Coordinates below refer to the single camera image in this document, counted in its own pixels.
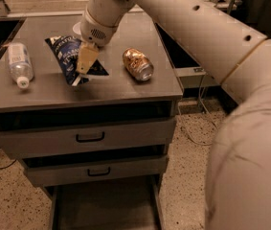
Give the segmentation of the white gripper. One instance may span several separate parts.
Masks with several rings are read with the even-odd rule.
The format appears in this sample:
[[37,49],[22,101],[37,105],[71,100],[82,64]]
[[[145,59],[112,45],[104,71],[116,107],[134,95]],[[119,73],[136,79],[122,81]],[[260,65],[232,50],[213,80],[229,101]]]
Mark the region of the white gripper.
[[108,44],[116,31],[117,27],[104,26],[97,22],[88,10],[84,11],[80,21],[80,33],[87,42],[82,41],[79,46],[78,73],[85,75],[89,71],[98,58],[98,46],[103,47]]

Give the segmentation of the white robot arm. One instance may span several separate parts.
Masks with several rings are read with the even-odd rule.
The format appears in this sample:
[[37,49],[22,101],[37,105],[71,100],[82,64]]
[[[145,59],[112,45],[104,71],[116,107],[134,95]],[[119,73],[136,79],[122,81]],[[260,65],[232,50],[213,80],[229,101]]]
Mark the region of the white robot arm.
[[210,149],[205,229],[271,230],[271,39],[202,0],[89,0],[83,38],[106,45],[133,6],[238,104]]

